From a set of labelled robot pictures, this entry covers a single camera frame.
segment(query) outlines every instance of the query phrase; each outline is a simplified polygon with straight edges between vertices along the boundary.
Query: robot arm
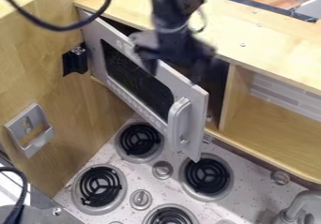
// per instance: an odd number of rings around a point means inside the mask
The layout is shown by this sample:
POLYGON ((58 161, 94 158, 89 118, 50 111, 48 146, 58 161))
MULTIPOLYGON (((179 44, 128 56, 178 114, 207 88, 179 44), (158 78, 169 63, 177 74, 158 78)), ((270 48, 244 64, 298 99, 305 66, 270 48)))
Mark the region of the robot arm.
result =
POLYGON ((215 50, 192 35, 188 21, 203 0, 151 0, 155 30, 130 37, 146 69, 157 73, 157 59, 189 70, 189 78, 199 83, 216 66, 215 50))

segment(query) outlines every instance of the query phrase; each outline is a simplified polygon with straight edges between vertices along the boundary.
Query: stove knob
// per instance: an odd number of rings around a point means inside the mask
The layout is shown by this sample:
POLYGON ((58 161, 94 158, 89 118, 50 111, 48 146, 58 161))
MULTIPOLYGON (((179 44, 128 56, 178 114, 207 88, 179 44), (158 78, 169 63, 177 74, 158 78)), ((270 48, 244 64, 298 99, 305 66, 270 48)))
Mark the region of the stove knob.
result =
POLYGON ((271 179, 279 186, 285 186, 291 181, 289 174, 282 171, 272 172, 271 179))
POLYGON ((152 197, 146 190, 139 189, 134 191, 130 196, 130 205, 137 211, 144 211, 152 203, 152 197))
POLYGON ((153 166, 153 175, 159 180, 166 180, 173 174, 173 167, 166 161, 159 161, 153 166))

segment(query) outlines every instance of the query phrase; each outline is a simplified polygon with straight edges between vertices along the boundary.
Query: black wire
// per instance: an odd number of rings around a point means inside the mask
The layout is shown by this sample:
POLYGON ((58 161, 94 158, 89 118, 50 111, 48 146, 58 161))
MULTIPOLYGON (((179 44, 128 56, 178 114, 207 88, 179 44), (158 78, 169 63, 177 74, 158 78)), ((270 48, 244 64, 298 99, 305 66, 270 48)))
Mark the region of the black wire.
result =
POLYGON ((93 22, 95 19, 97 19, 98 16, 100 16, 107 8, 108 6, 110 6, 112 0, 105 0, 105 2, 103 3, 103 5, 101 6, 101 8, 94 13, 92 16, 90 16, 89 18, 87 18, 86 20, 80 21, 80 22, 76 22, 70 25, 66 25, 66 26, 58 26, 58 25, 54 25, 51 24, 49 22, 45 22, 42 19, 37 18, 36 16, 32 15, 31 13, 29 13, 28 11, 26 11, 25 9, 23 9, 22 7, 20 7, 16 1, 14 0, 7 0, 14 8, 16 8, 17 11, 19 11, 19 13, 21 13, 27 20, 29 20, 30 22, 34 23, 35 25, 38 25, 42 28, 45 29, 49 29, 55 32, 65 32, 65 31, 70 31, 70 30, 74 30, 77 28, 81 28, 87 24, 90 24, 91 22, 93 22))
POLYGON ((0 168, 0 172, 14 172, 17 175, 19 175, 19 177, 23 180, 22 193, 20 194, 19 199, 17 200, 17 202, 14 205, 11 213, 6 218, 6 220, 5 220, 5 222, 3 224, 17 224, 17 223, 20 223, 18 218, 20 217, 21 212, 23 210, 24 199, 25 199, 25 196, 26 196, 27 190, 28 190, 27 179, 26 179, 26 177, 25 177, 23 172, 20 172, 15 168, 3 167, 3 168, 0 168))

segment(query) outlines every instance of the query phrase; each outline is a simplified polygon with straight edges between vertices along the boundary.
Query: oven door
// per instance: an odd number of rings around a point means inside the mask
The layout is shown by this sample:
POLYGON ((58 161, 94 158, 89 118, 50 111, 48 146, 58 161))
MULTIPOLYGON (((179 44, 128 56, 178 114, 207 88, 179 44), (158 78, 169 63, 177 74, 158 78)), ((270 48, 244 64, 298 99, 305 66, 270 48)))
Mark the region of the oven door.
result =
POLYGON ((92 75, 157 129, 173 151, 198 161, 208 92, 161 60, 157 75, 149 75, 133 43, 114 26, 97 18, 83 28, 92 75))

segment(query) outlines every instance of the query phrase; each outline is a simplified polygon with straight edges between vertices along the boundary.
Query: electric burner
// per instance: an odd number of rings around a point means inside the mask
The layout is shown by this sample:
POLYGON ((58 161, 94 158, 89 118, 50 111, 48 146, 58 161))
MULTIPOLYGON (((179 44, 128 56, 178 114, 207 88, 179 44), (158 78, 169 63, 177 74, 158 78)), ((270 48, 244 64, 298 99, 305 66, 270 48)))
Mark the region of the electric burner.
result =
POLYGON ((230 166, 220 157, 202 154, 197 163, 186 159, 179 172, 179 181, 191 197, 201 202, 216 202, 231 191, 234 176, 230 166))
POLYGON ((144 218, 143 224, 199 224, 195 215, 187 208, 167 204, 156 207, 144 218))
POLYGON ((125 175, 111 165, 95 165, 83 170, 71 189, 72 200, 88 215, 102 215, 113 211, 127 192, 125 175))
POLYGON ((148 123, 125 126, 115 138, 117 153, 131 163, 146 163, 156 158, 163 146, 162 135, 148 123))

